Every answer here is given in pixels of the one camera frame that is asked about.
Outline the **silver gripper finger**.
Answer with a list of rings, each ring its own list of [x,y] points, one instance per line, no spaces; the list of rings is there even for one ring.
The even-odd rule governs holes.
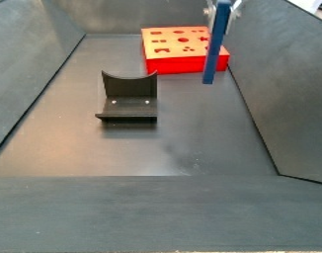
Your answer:
[[[232,5],[232,13],[230,13],[230,21],[233,22],[240,16],[240,7],[242,5],[244,0],[236,0]]]
[[[213,25],[217,16],[218,0],[206,0],[206,4],[208,7],[204,9],[204,15],[208,17],[209,24]]]

